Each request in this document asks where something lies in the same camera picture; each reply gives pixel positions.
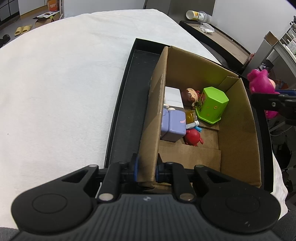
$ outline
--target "red toy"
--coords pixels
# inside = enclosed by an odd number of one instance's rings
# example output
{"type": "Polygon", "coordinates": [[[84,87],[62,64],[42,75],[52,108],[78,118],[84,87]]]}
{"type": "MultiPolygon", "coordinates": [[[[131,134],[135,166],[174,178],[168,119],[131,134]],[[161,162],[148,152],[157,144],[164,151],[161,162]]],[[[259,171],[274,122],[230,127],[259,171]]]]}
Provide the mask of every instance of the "red toy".
{"type": "Polygon", "coordinates": [[[197,146],[198,142],[203,144],[203,139],[200,137],[200,133],[196,129],[187,129],[184,136],[186,145],[197,146]]]}

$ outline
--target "floor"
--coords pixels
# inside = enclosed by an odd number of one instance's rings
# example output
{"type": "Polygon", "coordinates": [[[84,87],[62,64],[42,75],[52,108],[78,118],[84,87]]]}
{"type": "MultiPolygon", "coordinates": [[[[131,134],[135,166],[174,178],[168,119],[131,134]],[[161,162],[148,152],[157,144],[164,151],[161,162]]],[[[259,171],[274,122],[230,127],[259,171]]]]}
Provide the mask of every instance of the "floor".
{"type": "Polygon", "coordinates": [[[15,37],[15,30],[21,26],[26,26],[26,25],[32,24],[32,29],[34,29],[36,19],[33,19],[33,18],[40,15],[40,14],[43,14],[45,12],[48,12],[48,10],[44,10],[42,12],[39,12],[35,15],[32,15],[32,16],[24,18],[24,19],[20,19],[20,18],[17,19],[15,22],[11,23],[9,26],[5,27],[4,29],[2,29],[0,31],[0,38],[2,38],[3,35],[8,34],[10,36],[10,41],[14,40],[15,38],[18,37],[18,36],[15,37]]]}

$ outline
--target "white wall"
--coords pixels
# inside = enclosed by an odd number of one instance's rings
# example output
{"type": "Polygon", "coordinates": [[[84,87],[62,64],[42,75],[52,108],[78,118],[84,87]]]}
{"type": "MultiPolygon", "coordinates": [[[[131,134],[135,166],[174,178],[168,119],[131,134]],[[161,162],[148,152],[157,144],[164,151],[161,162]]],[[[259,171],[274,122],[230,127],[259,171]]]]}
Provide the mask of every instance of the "white wall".
{"type": "Polygon", "coordinates": [[[18,0],[20,15],[46,5],[45,0],[18,0]]]}
{"type": "Polygon", "coordinates": [[[145,0],[63,0],[65,17],[123,9],[143,9],[145,0]]]}
{"type": "Polygon", "coordinates": [[[251,53],[269,31],[281,38],[294,15],[286,0],[215,0],[213,10],[215,26],[251,53]]]}

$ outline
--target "brown-haired doll head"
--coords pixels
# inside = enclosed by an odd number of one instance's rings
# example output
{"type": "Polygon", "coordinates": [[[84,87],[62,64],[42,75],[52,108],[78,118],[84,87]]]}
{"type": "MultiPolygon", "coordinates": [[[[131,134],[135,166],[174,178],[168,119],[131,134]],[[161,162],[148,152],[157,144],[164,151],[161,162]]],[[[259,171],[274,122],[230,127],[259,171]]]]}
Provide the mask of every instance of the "brown-haired doll head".
{"type": "Polygon", "coordinates": [[[183,105],[194,106],[194,104],[198,101],[199,91],[195,91],[192,88],[187,88],[181,92],[181,98],[183,105]]]}

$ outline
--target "pink plush toy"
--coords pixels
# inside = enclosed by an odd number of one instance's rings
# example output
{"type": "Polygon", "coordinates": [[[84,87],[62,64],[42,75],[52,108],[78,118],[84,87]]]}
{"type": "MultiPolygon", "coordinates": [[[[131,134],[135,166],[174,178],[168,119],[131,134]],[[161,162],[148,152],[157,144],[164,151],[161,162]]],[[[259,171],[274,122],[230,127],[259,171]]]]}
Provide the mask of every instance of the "pink plush toy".
{"type": "MultiPolygon", "coordinates": [[[[276,84],[273,80],[268,78],[267,70],[264,69],[259,71],[257,69],[253,69],[250,73],[248,73],[247,78],[250,81],[249,89],[252,94],[279,94],[279,92],[274,91],[276,84]]],[[[272,119],[277,114],[277,111],[265,110],[265,116],[267,119],[272,119]]]]}

